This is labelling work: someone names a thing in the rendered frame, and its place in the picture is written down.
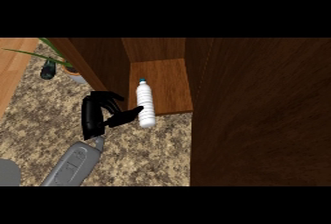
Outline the green potted plant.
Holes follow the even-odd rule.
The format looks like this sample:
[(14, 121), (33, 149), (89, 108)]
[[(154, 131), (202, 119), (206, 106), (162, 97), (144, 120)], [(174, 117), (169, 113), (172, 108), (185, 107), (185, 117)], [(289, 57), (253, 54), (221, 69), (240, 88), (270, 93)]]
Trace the green potted plant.
[(47, 57), (44, 55), (39, 55), (36, 53), (20, 51), (20, 50), (14, 50), (14, 49), (8, 50), (5, 48), (4, 50), (5, 51), (8, 50), (10, 52), (27, 54), (30, 56), (38, 57), (39, 59), (44, 59), (45, 61), (51, 60), (55, 63), (55, 65), (60, 65), (63, 67), (64, 73), (67, 74), (67, 77), (70, 78), (70, 80), (73, 82), (76, 82), (78, 84), (85, 84), (86, 83), (85, 79), (82, 78), (82, 76), (81, 76), (78, 70), (73, 68), (72, 64), (67, 62), (63, 54), (58, 52), (58, 50), (54, 47), (54, 45), (51, 44), (50, 40), (47, 38), (39, 38), (38, 40), (51, 48), (51, 50), (54, 51), (55, 56), (58, 57), (58, 59), (54, 59), (54, 58)]

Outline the white plastic water bottle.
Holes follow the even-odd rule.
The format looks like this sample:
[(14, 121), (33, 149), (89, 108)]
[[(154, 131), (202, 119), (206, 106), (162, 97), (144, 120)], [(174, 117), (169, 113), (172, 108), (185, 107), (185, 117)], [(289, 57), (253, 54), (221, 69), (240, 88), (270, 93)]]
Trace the white plastic water bottle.
[(137, 96), (137, 105), (143, 107), (143, 110), (138, 112), (138, 126), (141, 128), (149, 128), (154, 125), (156, 119), (154, 119), (150, 86), (144, 78), (138, 79), (135, 96)]

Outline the dark glass bottle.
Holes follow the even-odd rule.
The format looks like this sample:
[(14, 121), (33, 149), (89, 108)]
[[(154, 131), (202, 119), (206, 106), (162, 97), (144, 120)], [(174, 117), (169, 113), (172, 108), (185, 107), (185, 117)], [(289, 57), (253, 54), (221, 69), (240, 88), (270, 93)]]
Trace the dark glass bottle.
[(44, 80), (51, 80), (54, 78), (54, 75), (55, 75), (55, 63), (51, 60), (47, 60), (41, 68), (39, 77)]

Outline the large dark wooden cabinet door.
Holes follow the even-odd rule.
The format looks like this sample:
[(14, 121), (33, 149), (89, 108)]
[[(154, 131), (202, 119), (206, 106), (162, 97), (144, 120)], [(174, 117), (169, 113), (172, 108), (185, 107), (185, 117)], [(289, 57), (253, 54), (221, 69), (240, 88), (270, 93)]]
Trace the large dark wooden cabinet door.
[(216, 38), (190, 124), (191, 186), (331, 186), (331, 38)]

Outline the narrow dark wooden cabinet door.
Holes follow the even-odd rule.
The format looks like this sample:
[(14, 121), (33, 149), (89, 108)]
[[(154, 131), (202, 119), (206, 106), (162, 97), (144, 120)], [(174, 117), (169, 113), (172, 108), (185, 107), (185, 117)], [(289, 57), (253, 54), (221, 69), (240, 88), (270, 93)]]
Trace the narrow dark wooden cabinet door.
[(91, 88), (95, 91), (110, 91), (123, 97), (117, 106), (126, 110), (129, 59), (120, 38), (50, 38), (48, 41)]

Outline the wooden cabinet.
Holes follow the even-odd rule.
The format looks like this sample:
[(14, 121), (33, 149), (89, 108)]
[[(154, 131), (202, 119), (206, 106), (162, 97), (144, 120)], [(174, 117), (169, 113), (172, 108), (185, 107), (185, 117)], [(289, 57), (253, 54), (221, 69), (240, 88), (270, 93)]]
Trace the wooden cabinet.
[(157, 116), (191, 112), (184, 66), (184, 38), (122, 38), (128, 55), (128, 108), (137, 106), (135, 88), (146, 79)]

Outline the grey rounded object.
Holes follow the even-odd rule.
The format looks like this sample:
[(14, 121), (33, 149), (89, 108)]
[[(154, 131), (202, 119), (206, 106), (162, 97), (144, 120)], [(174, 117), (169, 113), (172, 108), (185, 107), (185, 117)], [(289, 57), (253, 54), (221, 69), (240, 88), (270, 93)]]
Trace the grey rounded object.
[(20, 185), (20, 169), (10, 159), (0, 158), (0, 186)]

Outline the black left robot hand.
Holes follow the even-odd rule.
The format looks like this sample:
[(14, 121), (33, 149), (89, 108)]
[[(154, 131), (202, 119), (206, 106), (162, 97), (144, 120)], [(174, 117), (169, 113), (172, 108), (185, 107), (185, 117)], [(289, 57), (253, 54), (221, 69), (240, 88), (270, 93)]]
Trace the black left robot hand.
[(82, 137), (88, 140), (104, 134), (104, 127), (113, 128), (129, 123), (141, 106), (134, 109), (120, 111), (116, 101), (123, 101), (123, 97), (110, 91), (91, 91), (82, 99), (81, 104), (81, 129)]

